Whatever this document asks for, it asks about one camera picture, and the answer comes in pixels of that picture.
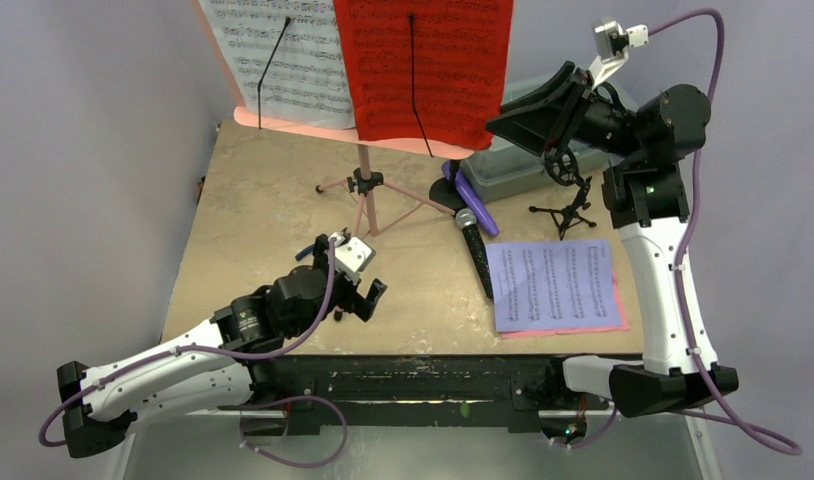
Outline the black tripod mic stand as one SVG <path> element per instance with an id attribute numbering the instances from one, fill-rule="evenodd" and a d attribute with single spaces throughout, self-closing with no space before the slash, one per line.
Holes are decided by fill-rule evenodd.
<path id="1" fill-rule="evenodd" d="M 598 223 L 587 218 L 583 212 L 591 207 L 589 193 L 592 176 L 581 174 L 576 154 L 570 147 L 564 147 L 551 155 L 546 155 L 545 169 L 548 176 L 559 186 L 567 189 L 566 203 L 562 207 L 540 207 L 531 205 L 530 213 L 548 214 L 556 229 L 558 239 L 564 240 L 571 229 L 584 226 L 594 229 Z"/>

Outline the blue sheet music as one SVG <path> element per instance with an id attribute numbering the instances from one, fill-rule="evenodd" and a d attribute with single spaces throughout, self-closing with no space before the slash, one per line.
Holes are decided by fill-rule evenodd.
<path id="1" fill-rule="evenodd" d="M 618 326 L 608 240 L 486 247 L 497 333 Z"/>

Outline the black round-base mic stand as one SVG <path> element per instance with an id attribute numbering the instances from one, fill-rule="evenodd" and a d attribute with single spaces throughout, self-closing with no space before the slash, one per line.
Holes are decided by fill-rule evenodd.
<path id="1" fill-rule="evenodd" d="M 442 177 L 433 182 L 429 189 L 429 198 L 454 212 L 467 208 L 466 201 L 456 187 L 460 170 L 460 160 L 448 160 L 442 164 Z"/>

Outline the red sheet music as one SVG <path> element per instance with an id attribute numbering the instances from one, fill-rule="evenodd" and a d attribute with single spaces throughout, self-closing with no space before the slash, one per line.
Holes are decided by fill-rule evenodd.
<path id="1" fill-rule="evenodd" d="M 513 11 L 511 1 L 335 2 L 359 139 L 488 148 Z"/>

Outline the silver condenser microphone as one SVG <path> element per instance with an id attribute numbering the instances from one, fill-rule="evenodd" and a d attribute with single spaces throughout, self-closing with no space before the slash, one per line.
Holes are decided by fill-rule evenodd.
<path id="1" fill-rule="evenodd" d="M 484 294 L 489 300 L 493 300 L 489 261 L 477 217 L 471 209 L 462 208 L 455 213 L 454 219 L 464 237 Z"/>

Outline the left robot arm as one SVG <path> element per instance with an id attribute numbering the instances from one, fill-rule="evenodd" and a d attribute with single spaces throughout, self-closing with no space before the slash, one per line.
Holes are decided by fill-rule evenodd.
<path id="1" fill-rule="evenodd" d="M 371 319 L 386 285 L 366 295 L 347 273 L 301 266 L 236 298 L 188 332 L 130 358 L 57 370 L 63 446 L 72 458 L 98 455 L 162 416 L 245 404 L 267 409 L 281 382 L 255 365 L 298 347 L 333 310 Z"/>

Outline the purple microphone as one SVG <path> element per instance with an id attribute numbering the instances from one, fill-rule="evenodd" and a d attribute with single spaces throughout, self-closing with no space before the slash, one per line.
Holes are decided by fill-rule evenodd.
<path id="1" fill-rule="evenodd" d="M 483 230 L 491 238 L 498 236 L 500 233 L 499 227 L 467 180 L 464 169 L 461 167 L 461 161 L 446 160 L 441 166 L 441 171 L 447 180 L 453 181 L 454 189 L 465 205 L 475 214 L 477 222 Z"/>

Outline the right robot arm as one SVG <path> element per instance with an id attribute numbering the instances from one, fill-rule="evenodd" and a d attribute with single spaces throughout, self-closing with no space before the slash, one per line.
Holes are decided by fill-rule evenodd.
<path id="1" fill-rule="evenodd" d="M 602 198 L 634 275 L 642 358 L 564 359 L 544 381 L 552 404 L 567 407 L 588 393 L 634 418 L 699 408 L 737 390 L 737 371 L 720 362 L 708 338 L 688 256 L 693 215 L 680 164 L 705 144 L 710 118 L 708 96 L 693 85 L 669 87 L 631 111 L 566 62 L 487 121 L 492 135 L 542 156 L 555 178 L 568 171 L 570 141 L 617 158 L 604 170 Z"/>

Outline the pink sheet music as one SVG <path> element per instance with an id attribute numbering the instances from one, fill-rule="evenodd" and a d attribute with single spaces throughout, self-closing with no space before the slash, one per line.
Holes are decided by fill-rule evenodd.
<path id="1" fill-rule="evenodd" d="M 620 317 L 620 324 L 618 326 L 578 327 L 566 329 L 532 330 L 532 331 L 504 332 L 504 333 L 500 332 L 499 335 L 503 339 L 517 339 L 517 338 L 550 337 L 574 334 L 595 334 L 617 331 L 629 331 L 631 329 L 631 326 L 622 301 L 621 292 L 619 289 L 620 282 L 615 272 L 612 273 L 612 285 L 614 298 Z"/>

